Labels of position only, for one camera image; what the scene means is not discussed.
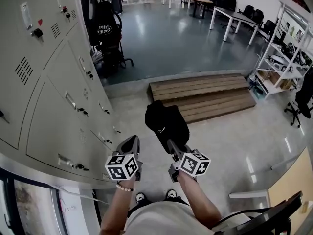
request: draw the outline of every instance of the ventilation slot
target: ventilation slot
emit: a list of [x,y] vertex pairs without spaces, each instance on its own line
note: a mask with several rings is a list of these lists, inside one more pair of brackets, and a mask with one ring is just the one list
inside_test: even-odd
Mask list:
[[15,73],[19,76],[20,80],[24,85],[28,82],[30,75],[33,73],[33,69],[28,63],[26,57],[24,57],[19,65],[15,69]]
[[84,97],[86,100],[88,100],[88,91],[86,88],[84,88]]
[[79,129],[79,140],[83,144],[86,143],[86,134],[85,134],[85,132],[82,129]]
[[51,27],[51,29],[52,29],[54,38],[57,38],[60,35],[60,29],[59,29],[58,24],[56,23],[54,26]]
[[75,10],[72,10],[71,14],[72,14],[72,18],[73,18],[73,20],[74,20],[74,19],[76,18],[76,11],[75,11]]

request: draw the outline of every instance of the shoe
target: shoe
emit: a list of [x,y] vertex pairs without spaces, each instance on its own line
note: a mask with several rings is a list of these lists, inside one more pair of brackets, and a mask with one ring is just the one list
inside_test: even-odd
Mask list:
[[137,193],[137,195],[136,195],[136,203],[138,204],[139,201],[142,200],[142,199],[147,199],[145,194],[143,194],[142,192]]
[[176,191],[173,189],[168,190],[168,192],[166,193],[166,198],[177,198]]

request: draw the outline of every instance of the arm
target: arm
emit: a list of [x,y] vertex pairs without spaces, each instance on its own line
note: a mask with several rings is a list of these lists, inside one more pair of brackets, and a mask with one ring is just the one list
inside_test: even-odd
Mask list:
[[187,173],[179,171],[177,177],[196,219],[211,229],[222,216],[216,206],[206,197],[199,184]]
[[[135,176],[119,184],[125,188],[134,188],[134,182]],[[117,188],[112,203],[102,218],[100,235],[119,235],[124,230],[132,193]]]

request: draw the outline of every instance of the wooden stairs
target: wooden stairs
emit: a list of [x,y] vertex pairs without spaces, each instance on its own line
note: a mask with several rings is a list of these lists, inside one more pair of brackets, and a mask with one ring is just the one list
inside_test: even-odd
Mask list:
[[214,118],[255,106],[240,74],[190,77],[150,83],[154,101],[177,105],[186,123]]

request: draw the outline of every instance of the white bracelet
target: white bracelet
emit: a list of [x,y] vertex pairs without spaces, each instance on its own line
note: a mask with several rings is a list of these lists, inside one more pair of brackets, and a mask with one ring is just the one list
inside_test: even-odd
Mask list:
[[124,191],[134,191],[135,190],[135,188],[134,189],[125,188],[125,187],[120,186],[119,184],[116,184],[116,187],[121,189],[121,190],[124,190]]

